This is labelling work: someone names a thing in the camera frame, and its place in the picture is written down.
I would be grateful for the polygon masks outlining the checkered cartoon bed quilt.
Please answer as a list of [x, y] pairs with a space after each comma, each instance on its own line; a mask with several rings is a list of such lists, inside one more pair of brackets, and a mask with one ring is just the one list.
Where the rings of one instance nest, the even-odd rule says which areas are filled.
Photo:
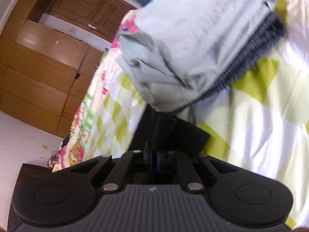
[[[308, 226], [308, 0], [277, 0], [283, 39], [242, 78], [198, 102], [182, 119], [210, 134], [203, 153], [280, 181], [294, 203], [286, 224]], [[132, 141], [145, 101], [116, 62], [115, 38], [79, 105], [53, 171], [110, 154]]]

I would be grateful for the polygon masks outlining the black pants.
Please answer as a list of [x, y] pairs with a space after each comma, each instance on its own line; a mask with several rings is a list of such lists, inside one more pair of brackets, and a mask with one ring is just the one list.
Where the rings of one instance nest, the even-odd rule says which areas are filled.
[[156, 112], [147, 105], [134, 132], [129, 151], [141, 150], [159, 169], [169, 152], [195, 157], [210, 139], [210, 134], [173, 114]]

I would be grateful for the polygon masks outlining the wooden wardrobe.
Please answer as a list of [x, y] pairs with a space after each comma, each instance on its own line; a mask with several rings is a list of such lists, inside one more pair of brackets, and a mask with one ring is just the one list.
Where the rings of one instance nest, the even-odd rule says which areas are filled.
[[1, 34], [1, 111], [65, 137], [131, 9], [125, 0], [17, 0]]

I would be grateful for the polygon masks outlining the dark striped folded garment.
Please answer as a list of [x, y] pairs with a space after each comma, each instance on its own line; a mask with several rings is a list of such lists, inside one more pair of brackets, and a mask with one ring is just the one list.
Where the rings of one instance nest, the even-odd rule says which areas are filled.
[[275, 47], [285, 34], [285, 24], [281, 17], [271, 12], [236, 55], [226, 70], [213, 82], [211, 87], [193, 102], [173, 110], [173, 114], [183, 111], [186, 107], [205, 98], [213, 96], [240, 79], [256, 63]]

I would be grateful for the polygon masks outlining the light grey folded garment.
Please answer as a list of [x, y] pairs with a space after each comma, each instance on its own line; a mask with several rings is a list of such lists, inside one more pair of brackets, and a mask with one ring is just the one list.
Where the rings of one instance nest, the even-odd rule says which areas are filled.
[[118, 33], [119, 66], [159, 112], [199, 100], [231, 66], [275, 0], [151, 0]]

